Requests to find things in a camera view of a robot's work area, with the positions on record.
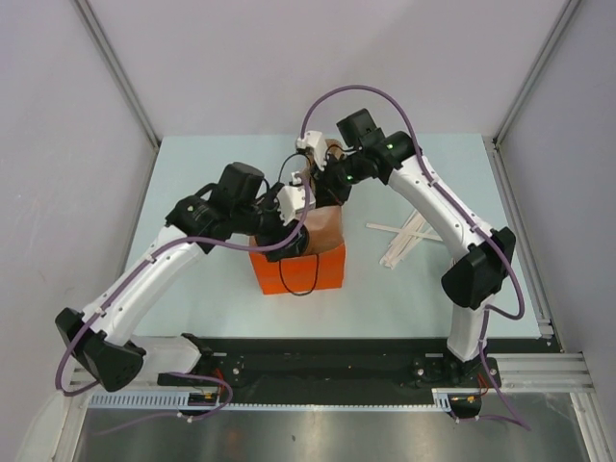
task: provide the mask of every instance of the table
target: table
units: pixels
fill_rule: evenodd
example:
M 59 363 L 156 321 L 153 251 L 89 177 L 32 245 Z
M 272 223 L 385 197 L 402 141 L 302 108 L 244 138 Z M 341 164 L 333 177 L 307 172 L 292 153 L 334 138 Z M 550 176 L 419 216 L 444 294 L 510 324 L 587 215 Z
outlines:
M 505 213 L 478 134 L 419 135 L 423 152 L 451 188 L 496 228 Z M 244 162 L 275 181 L 282 161 L 294 151 L 293 136 L 165 137 L 158 155 L 128 262 L 156 237 L 165 216 L 182 197 L 219 179 L 225 165 Z M 287 165 L 297 169 L 301 159 Z M 367 222 L 401 227 L 413 207 L 378 180 L 354 187 L 343 209 L 346 279 L 339 290 L 309 296 L 262 295 L 248 254 L 215 248 L 188 269 L 158 300 L 136 334 L 230 338 L 434 338 L 447 337 L 451 302 L 441 276 L 450 257 L 438 242 L 422 241 L 395 269 L 378 262 L 394 235 L 366 228 Z M 235 236 L 245 244 L 247 238 Z M 540 336 L 518 259 L 513 268 L 523 285 L 526 315 L 521 321 L 492 316 L 489 337 Z M 497 304 L 517 311 L 506 281 Z

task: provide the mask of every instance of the light blue table surface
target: light blue table surface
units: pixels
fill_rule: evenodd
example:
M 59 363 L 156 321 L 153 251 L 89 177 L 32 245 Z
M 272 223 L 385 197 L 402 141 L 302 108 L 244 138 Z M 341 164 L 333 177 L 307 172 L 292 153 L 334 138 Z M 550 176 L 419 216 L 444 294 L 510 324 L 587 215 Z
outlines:
M 506 224 L 501 199 L 480 135 L 419 135 L 423 152 L 439 175 L 493 226 Z M 152 243 L 165 216 L 182 197 L 219 179 L 234 161 L 261 169 L 275 181 L 282 161 L 294 152 L 294 137 L 166 137 L 154 168 L 129 263 Z M 288 163 L 297 169 L 301 159 Z M 304 297 L 262 295 L 248 254 L 215 248 L 185 271 L 139 324 L 137 335 L 209 337 L 427 338 L 447 337 L 451 302 L 440 278 L 450 257 L 437 242 L 422 241 L 396 269 L 379 260 L 393 234 L 366 228 L 367 222 L 400 227 L 413 207 L 378 180 L 354 187 L 343 209 L 346 277 L 339 290 Z M 246 237 L 233 242 L 246 243 Z M 489 336 L 537 338 L 539 328 L 517 259 L 514 269 L 524 287 L 526 315 L 521 321 L 490 319 Z M 507 280 L 497 305 L 517 311 Z

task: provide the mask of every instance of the metal floor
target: metal floor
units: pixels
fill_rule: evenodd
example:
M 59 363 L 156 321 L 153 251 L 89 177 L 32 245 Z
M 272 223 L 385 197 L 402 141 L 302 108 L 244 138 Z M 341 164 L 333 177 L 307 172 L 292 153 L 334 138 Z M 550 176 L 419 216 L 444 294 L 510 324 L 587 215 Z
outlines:
M 190 425 L 157 419 L 92 436 L 146 414 L 95 409 L 74 461 L 589 461 L 569 395 L 511 399 L 531 433 L 507 423 L 456 425 L 443 413 L 229 411 Z M 486 397 L 483 413 L 504 414 L 496 396 Z

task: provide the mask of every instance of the orange bag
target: orange bag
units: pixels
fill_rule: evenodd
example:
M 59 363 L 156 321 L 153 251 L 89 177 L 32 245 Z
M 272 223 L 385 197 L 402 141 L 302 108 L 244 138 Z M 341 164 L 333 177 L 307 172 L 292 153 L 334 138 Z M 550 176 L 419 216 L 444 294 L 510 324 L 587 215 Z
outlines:
M 335 140 L 327 140 L 327 145 L 340 146 Z M 336 156 L 343 154 L 341 149 L 335 147 L 330 152 Z M 250 262 L 264 295 L 304 294 L 313 289 L 343 286 L 347 248 L 342 232 L 342 207 L 311 210 L 304 226 L 310 240 L 301 257 L 270 263 L 264 255 L 250 253 Z M 250 245 L 255 245 L 253 238 L 250 238 Z

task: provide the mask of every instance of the wall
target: wall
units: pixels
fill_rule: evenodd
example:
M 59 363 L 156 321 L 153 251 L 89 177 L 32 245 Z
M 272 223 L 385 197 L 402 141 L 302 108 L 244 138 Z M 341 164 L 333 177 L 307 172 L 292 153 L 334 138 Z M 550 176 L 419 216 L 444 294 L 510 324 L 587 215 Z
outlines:
M 616 3 L 587 0 L 503 146 L 555 318 L 616 439 Z
M 421 132 L 493 135 L 564 0 L 91 0 L 161 135 L 294 134 L 334 87 Z M 371 105 L 340 95 L 315 125 Z
M 53 320 L 117 276 L 154 156 L 69 1 L 0 2 L 0 101 L 0 460 L 12 461 L 54 390 Z

